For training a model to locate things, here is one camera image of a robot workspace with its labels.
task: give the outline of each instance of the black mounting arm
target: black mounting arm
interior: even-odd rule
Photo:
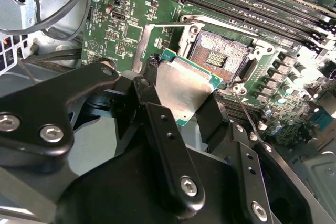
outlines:
[[[289,223],[274,207],[277,186],[300,214],[290,223],[334,223],[275,149],[229,120],[217,93],[196,112],[213,155],[187,148],[156,93],[158,63],[152,56],[132,78],[93,63],[0,98],[0,165],[58,168],[73,130],[109,116],[116,157],[67,188],[55,223]]]

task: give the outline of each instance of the wire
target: wire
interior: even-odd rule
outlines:
[[[244,110],[244,112],[245,112],[245,114],[246,114],[246,116],[247,116],[247,118],[248,118],[248,120],[249,120],[249,122],[250,122],[250,124],[251,124],[251,126],[252,126],[252,129],[253,129],[254,134],[256,134],[257,138],[258,138],[261,142],[263,142],[262,139],[261,139],[261,137],[260,137],[260,135],[259,135],[259,133],[258,133],[258,130],[257,130],[256,125],[254,124],[254,122],[253,122],[251,116],[250,116],[249,113],[247,112],[245,106],[243,105],[243,102],[240,100],[240,98],[239,98],[239,96],[238,96],[237,93],[235,93],[235,97],[236,97],[236,99],[238,100],[238,102],[239,102],[240,106],[242,107],[242,109]]]
[[[41,5],[40,5],[40,1],[39,0],[35,0],[35,1],[36,1],[36,19],[37,19],[38,22],[41,22]],[[86,6],[85,6],[85,11],[84,11],[83,18],[82,18],[82,20],[81,20],[81,22],[79,24],[79,27],[77,28],[77,30],[73,34],[68,35],[67,37],[60,37],[57,34],[51,33],[50,31],[47,31],[45,29],[42,30],[42,33],[44,33],[48,37],[56,39],[56,40],[61,40],[61,41],[73,40],[82,31],[82,28],[83,28],[83,26],[84,26],[84,24],[86,22],[86,19],[87,19],[88,15],[89,15],[90,7],[91,7],[91,0],[87,0],[86,1]]]
[[[78,3],[79,0],[69,0],[63,7],[61,7],[58,11],[56,11],[54,14],[52,14],[50,17],[44,19],[41,22],[38,22],[37,24],[33,25],[32,27],[29,27],[24,30],[3,30],[0,29],[0,33],[7,34],[7,35],[26,35],[31,34],[36,31],[40,31],[43,29],[46,29],[56,22],[60,21],[62,18],[64,18]]]
[[[50,52],[44,55],[31,55],[25,60],[23,60],[23,62],[35,63],[41,61],[64,60],[65,57],[69,57],[67,58],[67,60],[69,59],[73,60],[73,59],[80,59],[79,56],[81,56],[81,49],[70,49],[70,50]]]
[[[35,78],[32,75],[32,73],[28,70],[28,68],[26,68],[26,66],[21,62],[20,59],[17,61],[17,64],[26,72],[26,74],[28,75],[29,79],[33,82],[33,84],[37,84],[38,83],[35,80]]]

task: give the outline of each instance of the black cable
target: black cable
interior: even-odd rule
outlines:
[[[33,82],[33,84],[37,84],[38,82],[35,80],[34,76],[32,73],[26,68],[26,66],[21,62],[20,59],[17,60],[17,64],[26,72],[28,75],[29,79]]]
[[[25,35],[25,34],[31,34],[36,31],[46,29],[52,26],[53,24],[55,24],[56,22],[60,21],[62,18],[64,18],[74,8],[74,6],[78,3],[78,1],[79,0],[69,0],[63,7],[61,7],[58,11],[56,11],[50,17],[33,25],[32,27],[29,27],[24,30],[0,29],[0,33],[7,34],[7,35]]]
[[[74,60],[74,59],[80,59],[80,56],[81,56],[81,49],[70,49],[70,50],[50,52],[44,55],[31,55],[25,60],[23,60],[23,62],[35,63],[42,61],[64,60],[64,59]]]
[[[41,5],[40,5],[40,1],[39,0],[35,0],[36,2],[36,19],[37,22],[41,22]],[[68,35],[67,37],[60,37],[56,34],[53,34],[45,29],[42,30],[42,33],[44,33],[45,35],[47,35],[48,37],[52,38],[52,39],[56,39],[56,40],[61,40],[61,41],[69,41],[69,40],[73,40],[74,38],[77,37],[77,35],[82,31],[82,28],[86,22],[86,19],[89,15],[89,11],[90,11],[90,6],[91,6],[91,0],[87,0],[86,1],[86,6],[85,6],[85,11],[84,11],[84,16],[79,24],[79,27],[77,28],[77,30],[72,34],[72,35]]]

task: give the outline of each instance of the capacitor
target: capacitor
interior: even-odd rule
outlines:
[[[319,93],[321,93],[322,92],[322,87],[321,86],[319,86],[318,88],[316,88],[316,94],[319,94]]]
[[[295,74],[290,77],[290,80],[295,84],[295,85],[302,85],[302,78],[296,76]]]
[[[313,100],[313,97],[305,94],[303,97],[302,97],[305,101],[312,101]]]
[[[105,12],[106,12],[107,14],[110,14],[110,13],[113,11],[113,9],[114,9],[114,6],[108,4],[108,5],[106,6],[106,8],[105,8]]]
[[[276,131],[280,131],[282,129],[282,125],[279,121],[274,122],[273,127],[275,128]]]
[[[308,105],[309,105],[311,111],[313,111],[314,113],[316,113],[320,110],[320,108],[313,102],[308,102]]]
[[[271,127],[269,128],[271,135],[276,135],[278,133],[278,131],[275,129],[275,127]]]
[[[308,74],[308,69],[304,66],[304,65],[298,65],[297,67],[295,67],[296,70],[299,71],[300,74],[302,74],[303,76]]]
[[[265,106],[263,108],[263,111],[264,111],[265,115],[272,115],[272,110],[269,106]]]
[[[278,102],[278,104],[284,104],[286,102],[286,99],[280,94],[275,96],[275,100]]]
[[[306,91],[308,92],[308,94],[311,95],[311,97],[313,97],[314,99],[317,98],[319,95],[315,92],[314,89],[312,88],[307,88]]]
[[[294,92],[294,89],[288,84],[285,84],[284,86],[282,86],[282,90],[284,90],[286,94],[293,94]]]
[[[287,122],[287,124],[288,124],[289,126],[293,126],[295,123],[294,123],[293,120],[289,120],[289,121]]]

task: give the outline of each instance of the motherboard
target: motherboard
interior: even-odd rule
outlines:
[[[170,49],[222,80],[228,115],[251,140],[236,94],[262,138],[294,145],[336,118],[335,42],[336,0],[92,0],[82,63],[139,73]]]

